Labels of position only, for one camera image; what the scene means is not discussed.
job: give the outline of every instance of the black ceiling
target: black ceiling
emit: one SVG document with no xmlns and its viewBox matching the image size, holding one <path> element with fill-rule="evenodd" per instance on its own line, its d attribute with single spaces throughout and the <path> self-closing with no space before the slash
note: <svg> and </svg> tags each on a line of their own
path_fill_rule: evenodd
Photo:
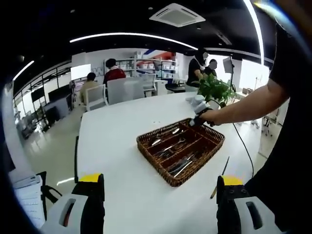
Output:
<svg viewBox="0 0 312 234">
<path fill-rule="evenodd" d="M 222 47 L 259 54 L 254 23 L 243 0 L 174 1 L 206 19 L 199 24 L 181 28 L 149 20 L 152 14 L 172 3 L 171 1 L 64 2 L 24 1 L 18 3 L 19 6 L 7 6 L 13 13 L 10 20 L 1 16 L 1 20 L 7 22 L 3 29 L 6 35 L 3 45 L 8 50 L 5 51 L 7 66 L 2 72 L 14 76 L 27 62 L 35 60 L 16 80 L 15 90 L 33 76 L 81 52 L 125 47 L 189 54 L 192 52 L 192 49 L 172 42 L 133 36 L 99 37 L 69 43 L 71 39 L 98 33 L 146 33 L 175 39 L 195 47 Z M 256 9 L 256 12 L 263 35 L 265 57 L 273 59 L 274 22 L 261 10 Z M 222 38 L 228 39 L 231 45 L 226 45 Z M 24 56 L 24 62 L 21 62 L 19 55 Z"/>
</svg>

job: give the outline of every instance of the person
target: person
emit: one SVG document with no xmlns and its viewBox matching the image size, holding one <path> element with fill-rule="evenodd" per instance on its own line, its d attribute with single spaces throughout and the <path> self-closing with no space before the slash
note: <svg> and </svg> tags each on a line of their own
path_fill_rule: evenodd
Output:
<svg viewBox="0 0 312 234">
<path fill-rule="evenodd" d="M 297 41 L 277 25 L 275 60 L 268 83 L 237 103 L 201 115 L 216 125 L 243 122 L 271 113 L 290 98 L 283 127 L 268 160 L 246 184 L 249 194 L 257 196 L 275 214 L 282 231 L 296 230 L 305 214 L 301 209 L 307 196 L 303 188 L 309 184 L 309 170 L 305 168 L 308 159 L 304 154 L 310 154 L 311 145 L 307 141 L 311 77 L 310 60 Z"/>
<path fill-rule="evenodd" d="M 86 90 L 99 86 L 99 84 L 94 81 L 95 78 L 96 74 L 90 72 L 87 75 L 87 81 L 83 84 L 83 86 L 80 89 L 80 100 L 85 105 L 86 105 Z"/>
<path fill-rule="evenodd" d="M 109 71 L 104 76 L 103 84 L 107 85 L 107 82 L 110 80 L 126 78 L 124 71 L 116 66 L 115 59 L 110 58 L 107 60 L 105 66 L 109 69 Z"/>
<path fill-rule="evenodd" d="M 207 57 L 208 53 L 204 48 L 199 48 L 196 51 L 195 58 L 193 58 L 189 64 L 189 78 L 185 84 L 186 92 L 196 92 L 198 90 L 199 84 L 194 81 L 199 81 L 204 78 L 202 72 L 205 70 Z"/>
<path fill-rule="evenodd" d="M 216 62 L 215 59 L 210 60 L 208 67 L 205 68 L 205 74 L 208 76 L 210 74 L 213 74 L 214 77 L 216 77 L 216 68 L 217 68 L 218 63 Z"/>
</svg>

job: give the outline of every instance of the wicker basket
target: wicker basket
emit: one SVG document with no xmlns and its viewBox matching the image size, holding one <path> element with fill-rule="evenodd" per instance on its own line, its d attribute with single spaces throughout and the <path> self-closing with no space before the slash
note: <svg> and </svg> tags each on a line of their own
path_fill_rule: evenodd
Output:
<svg viewBox="0 0 312 234">
<path fill-rule="evenodd" d="M 136 138 L 137 147 L 144 157 L 173 187 L 180 186 L 203 167 L 220 149 L 225 138 L 223 134 L 206 125 L 190 127 L 188 124 L 190 120 L 190 118 L 187 118 Z M 183 131 L 172 134 L 177 128 Z M 160 137 L 161 141 L 154 146 L 150 146 L 156 136 Z M 169 157 L 156 156 L 157 152 L 179 142 L 181 138 L 184 138 L 185 142 L 173 147 L 173 150 L 169 149 Z M 200 154 L 178 176 L 174 177 L 168 173 L 178 162 L 194 152 L 200 152 Z"/>
</svg>

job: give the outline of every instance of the cable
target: cable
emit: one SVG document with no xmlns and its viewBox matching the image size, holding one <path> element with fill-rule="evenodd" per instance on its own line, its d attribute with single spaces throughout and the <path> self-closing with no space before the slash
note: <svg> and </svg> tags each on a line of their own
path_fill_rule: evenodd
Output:
<svg viewBox="0 0 312 234">
<path fill-rule="evenodd" d="M 211 99 L 210 101 L 214 101 L 214 102 L 217 103 L 219 106 L 221 106 L 220 103 L 217 102 L 216 100 Z M 234 123 L 233 123 L 233 126 L 234 126 L 234 128 L 235 128 L 235 130 L 236 130 L 236 132 L 237 132 L 237 134 L 238 134 L 238 136 L 239 136 L 239 139 L 242 141 L 242 143 L 243 143 L 243 145 L 244 145 L 244 147 L 245 147 L 245 150 L 246 150 L 246 152 L 247 152 L 247 154 L 248 154 L 250 163 L 252 164 L 252 169 L 253 169 L 253 175 L 252 175 L 252 177 L 253 177 L 253 176 L 254 176 L 254 164 L 253 164 L 252 158 L 250 157 L 250 154 L 249 154 L 249 152 L 248 152 L 248 150 L 247 150 L 247 147 L 246 147 L 246 145 L 245 145 L 245 143 L 244 143 L 242 137 L 240 136 L 240 134 L 239 134 L 239 132 L 238 132 L 238 130 L 237 130 L 237 128 L 236 128 L 236 126 L 235 126 Z"/>
<path fill-rule="evenodd" d="M 243 139 L 240 137 L 240 134 L 239 134 L 239 132 L 238 132 L 238 130 L 237 130 L 235 124 L 233 124 L 233 126 L 234 126 L 234 128 L 235 128 L 235 130 L 236 130 L 236 132 L 237 132 L 237 134 L 238 134 L 238 136 L 239 136 L 239 138 L 240 138 L 240 140 L 242 141 L 242 143 L 243 143 L 243 145 L 244 145 L 244 147 L 245 147 L 245 150 L 246 150 L 246 152 L 247 152 L 247 154 L 248 154 L 249 160 L 250 160 L 250 162 L 251 162 L 251 164 L 252 164 L 252 169 L 253 169 L 253 175 L 252 175 L 252 177 L 253 177 L 253 176 L 254 176 L 254 164 L 253 164 L 252 158 L 250 157 L 249 152 L 248 152 L 248 150 L 247 150 L 247 147 L 246 147 L 246 145 L 245 145 Z"/>
</svg>

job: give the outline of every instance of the floor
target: floor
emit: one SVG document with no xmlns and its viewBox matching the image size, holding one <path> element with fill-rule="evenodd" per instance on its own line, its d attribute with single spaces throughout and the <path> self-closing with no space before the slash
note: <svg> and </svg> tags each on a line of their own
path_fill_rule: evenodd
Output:
<svg viewBox="0 0 312 234">
<path fill-rule="evenodd" d="M 33 133 L 24 143 L 24 150 L 35 173 L 47 172 L 46 184 L 62 194 L 74 188 L 75 139 L 79 134 L 82 107 L 75 108 L 69 116 L 58 121 L 46 133 Z M 266 162 L 276 142 L 280 128 L 273 136 L 262 134 L 259 154 L 253 162 L 255 173 Z M 52 204 L 47 201 L 47 209 Z"/>
</svg>

